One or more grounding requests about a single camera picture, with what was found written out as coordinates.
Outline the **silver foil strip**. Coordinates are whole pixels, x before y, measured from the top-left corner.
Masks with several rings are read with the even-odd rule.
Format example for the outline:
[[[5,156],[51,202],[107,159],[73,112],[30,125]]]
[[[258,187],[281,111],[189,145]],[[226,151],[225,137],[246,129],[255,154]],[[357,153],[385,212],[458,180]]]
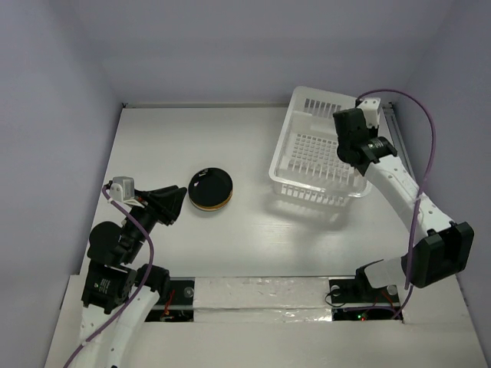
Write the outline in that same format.
[[[197,323],[330,322],[327,278],[197,278]]]

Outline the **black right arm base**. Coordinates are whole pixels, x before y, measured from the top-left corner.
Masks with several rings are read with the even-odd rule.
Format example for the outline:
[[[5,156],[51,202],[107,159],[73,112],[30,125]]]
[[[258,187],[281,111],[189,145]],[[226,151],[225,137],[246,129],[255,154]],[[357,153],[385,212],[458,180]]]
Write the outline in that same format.
[[[367,279],[365,265],[358,268],[354,277],[330,278],[327,299],[336,306],[346,304],[376,304],[387,302],[394,306],[400,303],[395,285],[374,288]]]

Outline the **white plastic dish rack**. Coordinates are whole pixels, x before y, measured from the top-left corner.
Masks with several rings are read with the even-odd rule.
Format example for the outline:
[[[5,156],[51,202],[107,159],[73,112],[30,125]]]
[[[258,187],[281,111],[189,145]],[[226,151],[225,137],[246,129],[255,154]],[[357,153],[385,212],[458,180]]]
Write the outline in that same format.
[[[371,184],[338,158],[333,115],[355,106],[355,98],[296,87],[269,167],[276,194],[303,203],[343,206]]]

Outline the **black plate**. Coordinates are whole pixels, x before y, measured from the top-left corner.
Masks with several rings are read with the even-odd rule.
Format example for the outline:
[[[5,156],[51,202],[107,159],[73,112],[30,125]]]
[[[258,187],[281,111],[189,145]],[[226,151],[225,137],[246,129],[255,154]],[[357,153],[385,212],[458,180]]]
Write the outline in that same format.
[[[209,167],[197,172],[189,182],[189,198],[200,205],[216,205],[232,195],[233,181],[223,169]]]

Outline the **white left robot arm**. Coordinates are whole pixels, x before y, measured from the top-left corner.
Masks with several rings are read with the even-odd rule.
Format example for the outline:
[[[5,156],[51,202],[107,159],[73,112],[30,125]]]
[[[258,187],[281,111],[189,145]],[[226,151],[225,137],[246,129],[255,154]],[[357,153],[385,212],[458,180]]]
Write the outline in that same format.
[[[150,233],[178,219],[186,192],[179,186],[140,191],[124,176],[103,185],[102,196],[124,220],[101,222],[89,235],[78,345],[66,367],[122,367],[152,307],[171,299],[170,273],[154,265]]]

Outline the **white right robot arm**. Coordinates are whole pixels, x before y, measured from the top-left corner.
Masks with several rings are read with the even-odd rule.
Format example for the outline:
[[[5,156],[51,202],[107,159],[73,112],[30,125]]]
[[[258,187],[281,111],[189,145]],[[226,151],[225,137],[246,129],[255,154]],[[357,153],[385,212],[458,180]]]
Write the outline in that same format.
[[[339,159],[381,192],[410,233],[405,255],[357,269],[354,294],[369,301],[389,285],[425,288],[463,271],[473,228],[468,222],[452,220],[421,192],[396,148],[379,136],[379,113],[355,107],[341,110],[333,118]]]

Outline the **brown patterned plate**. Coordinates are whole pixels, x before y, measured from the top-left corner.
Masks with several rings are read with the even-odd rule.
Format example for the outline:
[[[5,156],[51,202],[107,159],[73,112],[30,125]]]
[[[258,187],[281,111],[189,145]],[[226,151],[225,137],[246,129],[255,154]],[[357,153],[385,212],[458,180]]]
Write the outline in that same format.
[[[189,201],[192,203],[192,205],[194,207],[196,207],[197,209],[199,209],[201,211],[214,212],[214,211],[218,211],[218,210],[222,209],[223,207],[225,207],[230,202],[231,198],[232,198],[232,195],[229,195],[223,202],[220,202],[219,204],[211,205],[211,206],[200,205],[199,203],[194,202],[192,199],[190,199]]]

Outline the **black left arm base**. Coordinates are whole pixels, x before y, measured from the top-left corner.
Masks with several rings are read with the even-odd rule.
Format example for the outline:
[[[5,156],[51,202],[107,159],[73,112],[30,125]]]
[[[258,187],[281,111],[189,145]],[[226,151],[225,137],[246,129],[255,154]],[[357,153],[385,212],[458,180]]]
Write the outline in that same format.
[[[194,319],[194,278],[172,278],[167,299],[158,301],[146,322],[181,323]]]

